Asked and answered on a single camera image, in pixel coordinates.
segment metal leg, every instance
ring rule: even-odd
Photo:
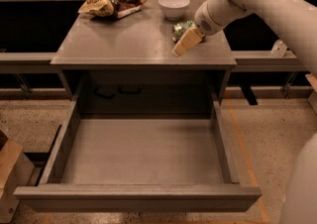
[[[28,83],[28,81],[26,80],[26,78],[24,77],[23,74],[20,73],[15,73],[14,76],[16,77],[16,79],[18,80],[22,90],[25,93],[25,98],[29,98],[30,95],[32,94],[32,89]]]
[[[285,80],[285,83],[282,85],[281,92],[286,99],[289,99],[289,89],[292,86],[297,74],[297,71],[290,72]]]

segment cardboard box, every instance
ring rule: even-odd
[[[27,185],[34,165],[19,144],[7,139],[1,131],[0,138],[5,142],[0,151],[0,223],[9,223],[19,204],[13,192],[17,186]]]

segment open drawer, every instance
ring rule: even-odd
[[[37,187],[39,211],[246,211],[210,71],[89,71]]]

